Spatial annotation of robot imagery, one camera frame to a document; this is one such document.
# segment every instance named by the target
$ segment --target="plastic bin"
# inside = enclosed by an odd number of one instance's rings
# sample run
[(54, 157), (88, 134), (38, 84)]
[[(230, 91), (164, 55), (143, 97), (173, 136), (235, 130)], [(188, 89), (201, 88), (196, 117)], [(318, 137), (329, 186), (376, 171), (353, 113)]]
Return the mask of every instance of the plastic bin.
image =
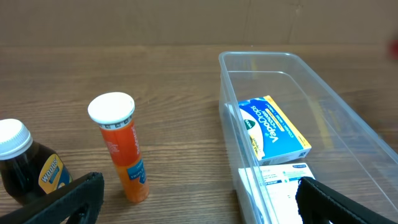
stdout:
[(298, 56), (284, 52), (220, 55), (220, 118), (234, 187), (238, 169), (253, 178), (248, 195), (263, 195), (261, 217), (253, 200), (241, 204), (248, 223), (278, 223), (238, 102), (270, 95), (312, 145), (304, 159), (317, 180), (369, 209), (398, 221), (398, 155)]

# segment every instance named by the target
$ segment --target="wooden table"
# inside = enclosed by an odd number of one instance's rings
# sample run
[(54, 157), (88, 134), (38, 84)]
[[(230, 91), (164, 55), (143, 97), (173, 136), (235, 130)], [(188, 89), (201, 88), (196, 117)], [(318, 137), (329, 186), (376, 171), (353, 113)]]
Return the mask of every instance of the wooden table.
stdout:
[[(241, 223), (218, 115), (218, 54), (227, 50), (298, 54), (398, 151), (398, 68), (367, 45), (0, 48), (0, 118), (23, 121), (75, 178), (103, 173), (97, 223)], [(87, 114), (109, 91), (136, 101), (150, 183), (139, 205), (125, 198)], [(0, 215), (19, 207), (0, 187)]]

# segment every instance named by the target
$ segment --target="white bottle cap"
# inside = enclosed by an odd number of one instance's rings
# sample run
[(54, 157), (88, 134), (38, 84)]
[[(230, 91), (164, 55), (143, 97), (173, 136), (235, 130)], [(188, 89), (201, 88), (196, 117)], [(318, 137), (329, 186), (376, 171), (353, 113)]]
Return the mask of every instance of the white bottle cap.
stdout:
[(131, 118), (135, 108), (131, 96), (120, 92), (105, 93), (88, 105), (88, 114), (100, 125), (115, 124)]
[(17, 119), (0, 120), (0, 160), (21, 155), (32, 142), (32, 136), (22, 122)]

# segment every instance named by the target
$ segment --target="orange tube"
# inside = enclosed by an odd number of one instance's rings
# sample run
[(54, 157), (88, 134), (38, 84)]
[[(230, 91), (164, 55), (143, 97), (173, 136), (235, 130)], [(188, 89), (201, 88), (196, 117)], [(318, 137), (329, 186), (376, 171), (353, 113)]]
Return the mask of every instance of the orange tube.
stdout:
[(132, 120), (134, 108), (129, 95), (107, 93), (90, 103), (88, 113), (100, 126), (127, 198), (139, 203), (147, 198), (149, 185)]

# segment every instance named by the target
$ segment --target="cardboard wall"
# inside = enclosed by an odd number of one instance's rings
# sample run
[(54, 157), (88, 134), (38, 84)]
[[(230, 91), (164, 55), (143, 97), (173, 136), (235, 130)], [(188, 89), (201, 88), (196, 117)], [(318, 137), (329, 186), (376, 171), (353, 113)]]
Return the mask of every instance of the cardboard wall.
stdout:
[(0, 0), (0, 46), (374, 44), (398, 0)]

